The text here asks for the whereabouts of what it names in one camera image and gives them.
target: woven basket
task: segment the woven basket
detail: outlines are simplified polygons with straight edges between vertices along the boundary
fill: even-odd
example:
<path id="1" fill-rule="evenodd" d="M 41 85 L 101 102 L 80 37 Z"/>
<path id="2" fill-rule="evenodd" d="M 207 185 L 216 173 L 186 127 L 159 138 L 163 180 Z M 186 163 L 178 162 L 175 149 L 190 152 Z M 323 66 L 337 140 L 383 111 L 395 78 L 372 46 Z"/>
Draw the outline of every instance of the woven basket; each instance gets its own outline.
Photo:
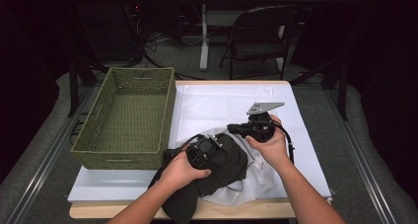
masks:
<path id="1" fill-rule="evenodd" d="M 87 169 L 157 170 L 175 91 L 171 68 L 110 68 L 71 153 Z"/>

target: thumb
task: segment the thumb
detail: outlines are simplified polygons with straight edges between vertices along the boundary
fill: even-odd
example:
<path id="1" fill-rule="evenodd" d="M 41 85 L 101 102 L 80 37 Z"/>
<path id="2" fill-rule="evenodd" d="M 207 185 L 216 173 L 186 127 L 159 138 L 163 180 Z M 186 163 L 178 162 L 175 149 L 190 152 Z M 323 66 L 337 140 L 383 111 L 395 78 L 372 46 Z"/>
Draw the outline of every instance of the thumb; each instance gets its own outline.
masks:
<path id="1" fill-rule="evenodd" d="M 206 178 L 209 177 L 209 175 L 211 174 L 211 171 L 209 169 L 205 169 L 205 170 L 196 170 L 196 178 L 197 179 L 202 179 L 202 178 Z"/>
<path id="2" fill-rule="evenodd" d="M 257 149 L 257 144 L 258 144 L 257 140 L 255 140 L 253 137 L 249 135 L 247 135 L 245 139 L 248 142 L 249 146 L 251 146 L 251 148 Z"/>

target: chair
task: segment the chair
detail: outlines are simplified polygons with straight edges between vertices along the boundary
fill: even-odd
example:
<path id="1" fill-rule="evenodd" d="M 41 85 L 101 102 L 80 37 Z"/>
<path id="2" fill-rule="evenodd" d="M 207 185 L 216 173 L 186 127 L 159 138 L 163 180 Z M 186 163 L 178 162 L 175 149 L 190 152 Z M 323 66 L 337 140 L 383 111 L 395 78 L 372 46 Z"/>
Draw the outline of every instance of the chair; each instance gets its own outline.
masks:
<path id="1" fill-rule="evenodd" d="M 280 74 L 280 80 L 282 80 L 294 28 L 304 15 L 305 11 L 302 8 L 293 5 L 256 7 L 242 13 L 237 17 L 229 32 L 220 67 L 224 59 L 229 57 L 230 80 L 232 80 L 234 61 L 261 60 L 264 62 L 267 59 L 283 58 L 281 70 L 278 69 L 273 73 Z M 279 37 L 281 26 L 284 27 L 284 33 L 282 37 Z"/>

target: hand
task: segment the hand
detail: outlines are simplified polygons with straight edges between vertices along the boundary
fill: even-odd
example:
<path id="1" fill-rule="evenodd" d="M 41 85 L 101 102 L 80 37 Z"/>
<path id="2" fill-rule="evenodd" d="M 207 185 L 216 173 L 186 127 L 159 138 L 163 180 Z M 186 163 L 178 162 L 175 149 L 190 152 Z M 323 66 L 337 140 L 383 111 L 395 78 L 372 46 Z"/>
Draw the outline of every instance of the hand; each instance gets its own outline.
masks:
<path id="1" fill-rule="evenodd" d="M 281 120 L 273 114 L 270 115 L 270 118 L 281 123 Z M 245 139 L 249 146 L 258 150 L 265 161 L 271 166 L 280 161 L 290 161 L 286 152 L 286 136 L 283 131 L 277 127 L 274 130 L 273 136 L 266 142 L 260 143 L 251 136 L 247 136 Z"/>
<path id="2" fill-rule="evenodd" d="M 185 149 L 186 147 L 169 163 L 159 180 L 159 183 L 166 183 L 173 191 L 187 186 L 193 180 L 208 177 L 211 173 L 210 170 L 197 170 L 191 167 Z"/>

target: dark background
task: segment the dark background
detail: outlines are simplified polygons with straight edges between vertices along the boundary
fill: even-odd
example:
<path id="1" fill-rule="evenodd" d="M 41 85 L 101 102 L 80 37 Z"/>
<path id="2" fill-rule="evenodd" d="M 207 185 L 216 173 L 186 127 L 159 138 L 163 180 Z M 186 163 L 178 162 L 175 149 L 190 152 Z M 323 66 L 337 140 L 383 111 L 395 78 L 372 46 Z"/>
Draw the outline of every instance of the dark background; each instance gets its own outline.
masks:
<path id="1" fill-rule="evenodd" d="M 349 84 L 362 96 L 377 150 L 398 183 L 418 203 L 418 10 L 416 0 L 382 1 L 347 61 Z M 362 11 L 314 8 L 292 62 L 314 68 L 336 56 Z M 64 12 L 60 5 L 46 0 L 0 0 L 1 181 L 51 112 L 59 93 L 55 80 L 68 72 L 73 53 L 97 59 L 94 42 L 86 42 L 80 26 L 74 24 L 79 20 Z M 159 21 L 156 17 L 153 27 Z M 178 28 L 177 19 L 171 21 Z M 178 30 L 168 34 L 175 37 Z M 130 60 L 137 53 L 138 38 L 126 38 L 130 46 L 123 52 Z"/>

